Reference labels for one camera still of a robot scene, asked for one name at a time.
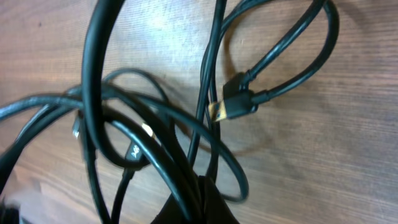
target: cable bundle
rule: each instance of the cable bundle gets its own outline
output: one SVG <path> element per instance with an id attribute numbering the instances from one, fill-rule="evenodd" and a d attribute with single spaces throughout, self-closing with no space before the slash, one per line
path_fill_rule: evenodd
<path id="1" fill-rule="evenodd" d="M 91 191 L 97 211 L 103 223 L 119 223 L 121 204 L 127 185 L 134 172 L 148 164 L 153 164 L 169 186 L 172 199 L 176 202 L 184 222 L 203 222 L 206 220 L 203 206 L 208 198 L 198 184 L 198 177 L 192 166 L 198 151 L 200 137 L 211 144 L 211 160 L 206 177 L 216 181 L 218 156 L 221 156 L 233 171 L 238 180 L 240 196 L 222 195 L 225 200 L 242 202 L 249 193 L 248 180 L 242 167 L 231 151 L 220 140 L 220 123 L 214 122 L 213 107 L 224 110 L 227 118 L 253 113 L 259 104 L 271 100 L 310 78 L 326 62 L 337 40 L 339 18 L 335 5 L 330 0 L 314 0 L 304 15 L 286 33 L 283 38 L 260 61 L 246 73 L 236 75 L 223 89 L 225 103 L 223 108 L 217 104 L 215 64 L 221 40 L 231 23 L 242 13 L 269 0 L 242 0 L 232 12 L 225 17 L 226 0 L 217 0 L 210 40 L 207 45 L 200 72 L 200 94 L 198 97 L 195 117 L 170 104 L 167 95 L 155 79 L 148 73 L 138 69 L 121 69 L 101 79 L 104 56 L 109 36 L 123 0 L 99 0 L 93 12 L 85 40 L 83 53 L 81 86 L 75 86 L 63 94 L 46 94 L 28 96 L 0 108 L 0 120 L 9 118 L 33 107 L 42 108 L 22 128 L 20 134 L 11 146 L 0 157 L 0 191 L 3 190 L 11 170 L 15 166 L 25 146 L 50 124 L 78 110 L 78 134 L 83 146 L 84 158 L 90 179 Z M 301 73 L 291 80 L 271 89 L 253 93 L 248 85 L 256 76 L 279 56 L 313 21 L 319 11 L 324 8 L 328 17 L 328 35 L 319 56 Z M 109 83 L 123 73 L 135 73 L 148 79 L 159 91 L 161 99 L 137 92 L 127 92 Z M 137 123 L 107 107 L 102 102 L 109 99 L 119 99 L 133 109 L 153 130 L 159 142 L 151 138 Z M 155 108 L 161 113 L 154 113 Z M 208 121 L 208 128 L 203 125 L 203 119 Z M 193 129 L 193 137 L 188 155 L 183 153 L 177 141 L 174 130 L 174 120 L 179 120 Z M 112 146 L 106 134 L 105 122 L 123 132 L 138 148 L 144 157 L 131 160 L 120 156 Z M 108 161 L 124 169 L 123 179 L 116 194 L 114 207 L 109 216 L 103 200 L 95 168 L 95 152 L 99 150 Z"/>

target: metal connector tip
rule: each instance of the metal connector tip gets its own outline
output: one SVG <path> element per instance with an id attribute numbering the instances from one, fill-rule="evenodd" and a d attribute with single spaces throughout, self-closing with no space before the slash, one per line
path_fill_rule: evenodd
<path id="1" fill-rule="evenodd" d="M 208 109 L 212 122 L 221 121 L 227 118 L 224 101 L 210 103 Z"/>

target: cable connector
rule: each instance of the cable connector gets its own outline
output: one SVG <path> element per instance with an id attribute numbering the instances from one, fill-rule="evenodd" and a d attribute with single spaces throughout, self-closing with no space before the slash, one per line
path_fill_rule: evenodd
<path id="1" fill-rule="evenodd" d="M 224 98 L 223 101 L 211 103 L 208 107 L 211 120 L 217 122 L 256 112 L 258 105 L 251 101 L 253 94 L 252 91 L 246 90 L 231 98 Z"/>
<path id="2" fill-rule="evenodd" d="M 233 119 L 257 111 L 258 104 L 252 101 L 253 91 L 242 85 L 244 77 L 244 73 L 235 75 L 223 87 L 224 100 L 209 104 L 208 110 L 213 122 L 226 118 Z"/>

